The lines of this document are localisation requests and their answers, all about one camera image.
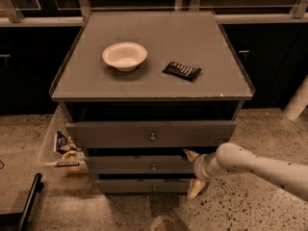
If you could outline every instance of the drawer knob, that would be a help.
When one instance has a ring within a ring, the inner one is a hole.
[[[152,133],[151,136],[150,136],[150,141],[155,142],[156,140],[157,140],[157,138],[156,138],[155,134]]]

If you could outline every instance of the bottom drawer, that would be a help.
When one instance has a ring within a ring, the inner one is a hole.
[[[103,193],[186,193],[195,176],[189,174],[98,175]]]

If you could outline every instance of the white cylinder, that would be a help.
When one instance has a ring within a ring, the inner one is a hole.
[[[308,105],[308,76],[304,79],[295,95],[283,111],[289,120],[296,120]]]

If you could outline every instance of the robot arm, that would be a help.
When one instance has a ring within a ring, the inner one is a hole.
[[[196,197],[205,181],[214,177],[250,172],[308,201],[308,166],[260,157],[231,142],[220,145],[215,153],[208,155],[187,149],[185,152],[196,176],[191,181],[188,198]]]

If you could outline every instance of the black metal stand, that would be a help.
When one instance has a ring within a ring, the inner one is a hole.
[[[40,179],[41,179],[41,174],[37,173],[32,183],[32,187],[28,194],[28,198],[22,213],[9,213],[0,215],[0,229],[1,225],[13,225],[13,224],[18,224],[17,228],[18,231],[24,231],[26,229],[28,218],[30,216],[37,192],[39,192],[42,189],[42,183],[40,182]]]

